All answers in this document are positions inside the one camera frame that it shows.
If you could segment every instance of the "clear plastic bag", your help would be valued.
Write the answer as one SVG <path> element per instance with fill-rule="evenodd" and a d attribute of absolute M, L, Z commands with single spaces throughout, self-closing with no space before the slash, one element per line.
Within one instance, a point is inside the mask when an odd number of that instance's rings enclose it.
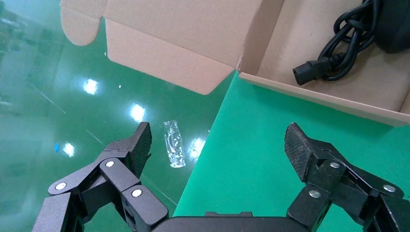
<path fill-rule="evenodd" d="M 171 167 L 184 167 L 185 158 L 182 147 L 182 137 L 177 121 L 164 122 L 164 138 Z"/>

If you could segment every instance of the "cardboard box flap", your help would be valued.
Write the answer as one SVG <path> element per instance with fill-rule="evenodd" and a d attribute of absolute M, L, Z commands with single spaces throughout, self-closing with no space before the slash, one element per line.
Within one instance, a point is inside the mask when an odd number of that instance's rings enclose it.
<path fill-rule="evenodd" d="M 238 66 L 262 1 L 62 0 L 61 20 L 87 45 L 105 17 L 112 61 L 207 94 Z"/>
<path fill-rule="evenodd" d="M 61 0 L 61 24 L 67 38 L 84 46 L 94 41 L 107 0 Z"/>
<path fill-rule="evenodd" d="M 106 20 L 106 29 L 110 60 L 200 94 L 209 94 L 234 70 L 111 20 Z"/>

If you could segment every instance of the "cardboard box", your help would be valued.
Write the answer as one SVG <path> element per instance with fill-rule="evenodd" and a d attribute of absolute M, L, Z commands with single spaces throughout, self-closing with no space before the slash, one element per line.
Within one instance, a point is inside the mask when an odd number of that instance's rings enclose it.
<path fill-rule="evenodd" d="M 348 76 L 302 87 L 292 68 L 316 59 L 333 23 L 361 0 L 62 0 L 66 36 L 91 43 L 105 18 L 108 57 L 201 94 L 235 69 L 254 84 L 399 126 L 410 123 L 410 52 L 376 46 Z"/>

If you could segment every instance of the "black power cable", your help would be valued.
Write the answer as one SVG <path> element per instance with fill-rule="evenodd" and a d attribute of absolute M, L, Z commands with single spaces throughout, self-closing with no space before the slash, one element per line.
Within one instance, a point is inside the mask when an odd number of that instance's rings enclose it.
<path fill-rule="evenodd" d="M 333 25 L 335 36 L 323 48 L 318 60 L 293 69 L 297 83 L 303 85 L 318 79 L 336 81 L 344 77 L 353 67 L 357 54 L 374 42 L 380 7 L 381 0 L 363 0 L 362 5 L 342 14 Z M 346 52 L 333 55 L 341 41 L 349 44 Z"/>

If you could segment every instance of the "metal rivet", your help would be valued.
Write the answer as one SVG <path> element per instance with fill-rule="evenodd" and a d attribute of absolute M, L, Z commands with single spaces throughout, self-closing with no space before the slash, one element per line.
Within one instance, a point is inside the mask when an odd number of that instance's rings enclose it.
<path fill-rule="evenodd" d="M 114 161 L 108 161 L 105 165 L 106 165 L 107 167 L 111 167 L 111 166 L 114 165 Z"/>
<path fill-rule="evenodd" d="M 132 193 L 131 193 L 131 195 L 133 197 L 139 197 L 139 196 L 141 196 L 141 194 L 142 194 L 142 191 L 140 189 L 136 189 L 136 190 L 132 191 Z"/>
<path fill-rule="evenodd" d="M 61 182 L 61 183 L 59 183 L 58 185 L 56 185 L 56 189 L 57 190 L 62 190 L 63 188 L 65 188 L 66 187 L 66 183 L 64 183 L 64 182 Z"/>
<path fill-rule="evenodd" d="M 318 191 L 315 191 L 315 190 L 309 191 L 309 195 L 311 197 L 314 197 L 314 198 L 319 198 L 320 197 L 320 193 Z"/>
<path fill-rule="evenodd" d="M 395 192 L 396 188 L 391 185 L 384 185 L 383 188 L 389 192 Z"/>
<path fill-rule="evenodd" d="M 340 164 L 338 163 L 330 163 L 330 166 L 332 166 L 332 168 L 339 168 Z"/>

